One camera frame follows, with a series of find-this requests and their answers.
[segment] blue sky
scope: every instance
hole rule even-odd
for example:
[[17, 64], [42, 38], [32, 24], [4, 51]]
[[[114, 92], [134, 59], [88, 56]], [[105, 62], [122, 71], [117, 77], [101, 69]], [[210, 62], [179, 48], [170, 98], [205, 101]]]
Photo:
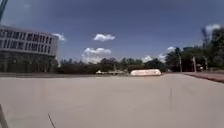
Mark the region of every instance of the blue sky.
[[223, 24], [223, 5], [222, 0], [9, 0], [2, 24], [64, 36], [59, 59], [152, 58], [171, 46], [200, 44], [201, 27]]

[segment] concrete pavement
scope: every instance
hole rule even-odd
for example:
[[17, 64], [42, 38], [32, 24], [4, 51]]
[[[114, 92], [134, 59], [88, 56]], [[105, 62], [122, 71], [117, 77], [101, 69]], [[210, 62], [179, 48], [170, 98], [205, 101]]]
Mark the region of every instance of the concrete pavement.
[[224, 85], [161, 77], [0, 78], [9, 128], [223, 128]]

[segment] building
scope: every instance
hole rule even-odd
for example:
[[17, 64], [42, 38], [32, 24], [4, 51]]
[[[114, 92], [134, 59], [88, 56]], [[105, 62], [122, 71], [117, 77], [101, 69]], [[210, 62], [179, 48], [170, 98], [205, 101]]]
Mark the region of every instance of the building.
[[52, 34], [0, 26], [0, 72], [51, 72], [57, 46]]

